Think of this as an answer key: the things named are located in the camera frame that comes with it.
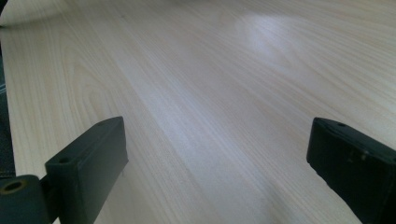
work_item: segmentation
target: wooden table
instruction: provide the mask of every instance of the wooden table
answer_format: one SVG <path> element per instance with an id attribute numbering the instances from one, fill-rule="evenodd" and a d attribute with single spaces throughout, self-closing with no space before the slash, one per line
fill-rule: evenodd
<path id="1" fill-rule="evenodd" d="M 314 117 L 396 148 L 391 0 L 11 0 L 18 175 L 123 116 L 96 223 L 360 223 L 305 161 Z"/>

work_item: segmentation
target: tabletop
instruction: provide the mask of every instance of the tabletop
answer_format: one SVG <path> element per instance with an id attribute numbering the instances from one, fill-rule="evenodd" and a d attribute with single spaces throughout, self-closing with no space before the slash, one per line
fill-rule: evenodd
<path id="1" fill-rule="evenodd" d="M 392 0 L 12 0 L 18 175 L 123 116 L 95 223 L 360 223 L 306 162 L 314 117 L 396 148 Z"/>

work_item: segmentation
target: wood grain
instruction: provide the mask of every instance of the wood grain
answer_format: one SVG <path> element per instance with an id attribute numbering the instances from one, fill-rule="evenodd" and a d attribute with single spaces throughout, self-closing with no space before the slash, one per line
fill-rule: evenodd
<path id="1" fill-rule="evenodd" d="M 96 223 L 359 223 L 305 161 L 314 117 L 396 148 L 396 4 L 13 0 L 0 31 L 18 175 L 121 115 Z"/>

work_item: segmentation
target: screw hole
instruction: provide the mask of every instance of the screw hole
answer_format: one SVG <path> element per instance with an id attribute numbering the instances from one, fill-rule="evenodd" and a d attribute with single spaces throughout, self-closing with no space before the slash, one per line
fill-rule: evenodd
<path id="1" fill-rule="evenodd" d="M 69 159 L 69 158 L 61 158 L 61 159 L 59 160 L 59 163 L 68 163 L 68 162 L 70 162 L 70 159 Z"/>
<path id="2" fill-rule="evenodd" d="M 12 183 L 4 188 L 4 191 L 18 190 L 22 186 L 22 182 Z"/>

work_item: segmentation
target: light wood grain surface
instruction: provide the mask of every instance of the light wood grain surface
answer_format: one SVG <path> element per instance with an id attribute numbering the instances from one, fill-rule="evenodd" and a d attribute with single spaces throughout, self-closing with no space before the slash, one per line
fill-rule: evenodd
<path id="1" fill-rule="evenodd" d="M 359 223 L 305 161 L 312 119 L 396 148 L 395 1 L 11 0 L 1 24 L 18 175 L 124 117 L 96 223 Z"/>

